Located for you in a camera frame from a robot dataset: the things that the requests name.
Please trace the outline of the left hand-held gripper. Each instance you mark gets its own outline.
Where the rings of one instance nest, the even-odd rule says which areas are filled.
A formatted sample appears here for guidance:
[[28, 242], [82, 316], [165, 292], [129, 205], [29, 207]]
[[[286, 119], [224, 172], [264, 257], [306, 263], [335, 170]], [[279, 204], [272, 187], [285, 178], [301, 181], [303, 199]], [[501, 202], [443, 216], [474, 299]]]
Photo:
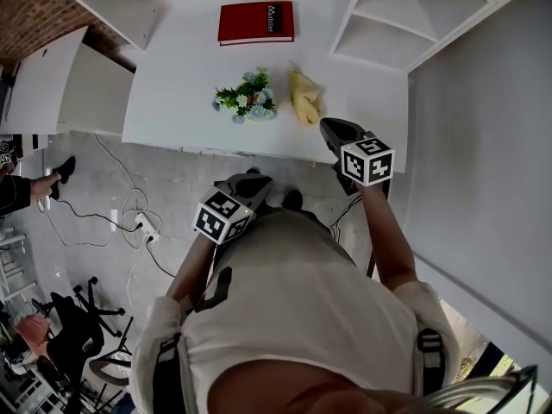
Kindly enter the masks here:
[[235, 239], [255, 219], [272, 187], [271, 177], [256, 172], [217, 181], [199, 202], [193, 228], [217, 245]]

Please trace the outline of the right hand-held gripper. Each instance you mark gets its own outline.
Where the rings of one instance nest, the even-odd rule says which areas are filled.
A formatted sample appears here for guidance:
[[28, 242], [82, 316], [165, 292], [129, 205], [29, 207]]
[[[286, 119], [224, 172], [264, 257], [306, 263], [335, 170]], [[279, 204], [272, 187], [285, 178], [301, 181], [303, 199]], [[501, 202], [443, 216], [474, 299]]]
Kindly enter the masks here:
[[327, 148], [337, 158], [332, 169], [348, 196], [355, 194], [359, 185], [388, 183], [392, 178], [395, 150], [374, 133], [334, 117], [322, 118], [319, 128]]

